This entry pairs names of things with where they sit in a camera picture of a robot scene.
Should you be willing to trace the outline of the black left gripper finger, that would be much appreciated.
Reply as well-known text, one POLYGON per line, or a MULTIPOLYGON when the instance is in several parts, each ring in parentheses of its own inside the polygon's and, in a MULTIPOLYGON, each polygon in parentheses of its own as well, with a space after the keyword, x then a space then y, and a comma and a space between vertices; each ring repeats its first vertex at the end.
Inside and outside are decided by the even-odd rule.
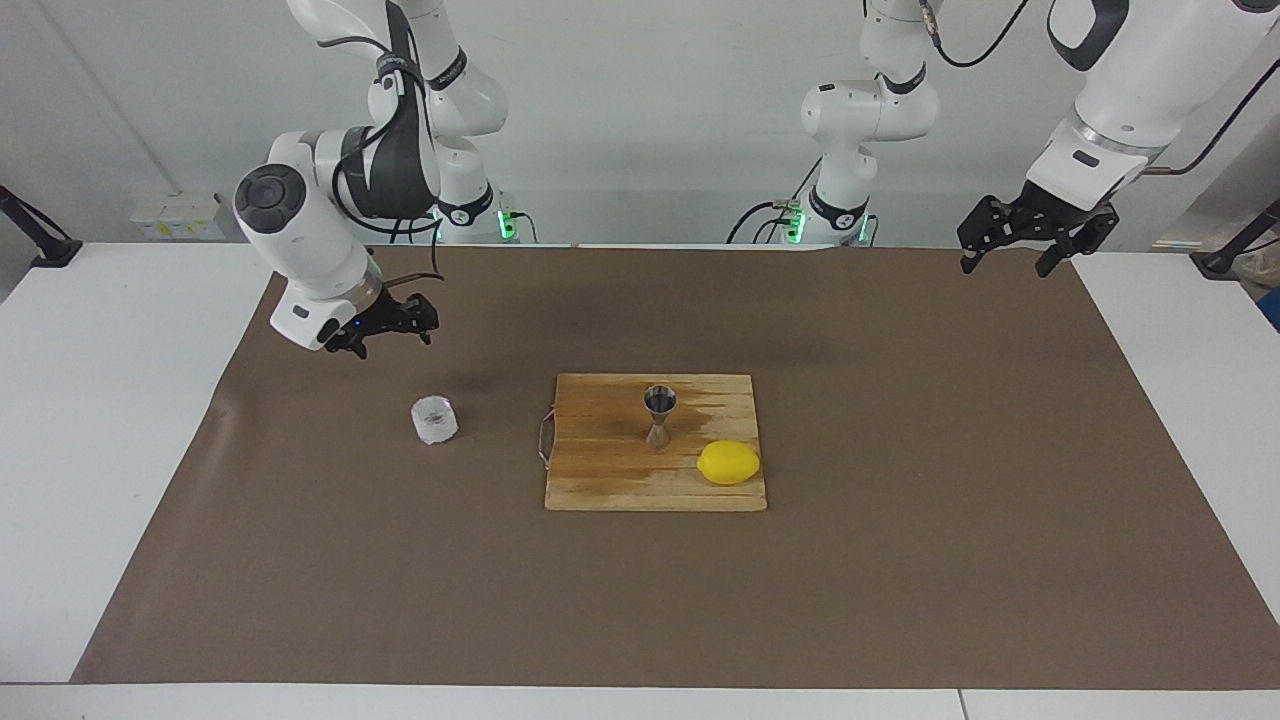
POLYGON ((1052 243, 1036 261, 1036 273, 1047 278, 1061 263, 1076 255, 1092 255, 1119 224, 1119 214, 1114 205, 1103 205, 1088 217, 1084 223, 1069 231, 1056 227, 1051 234, 1052 243))
POLYGON ((988 195, 960 222, 957 241, 963 251, 960 268, 972 274, 987 254, 1018 243, 1021 237, 1012 227, 1010 206, 988 195))

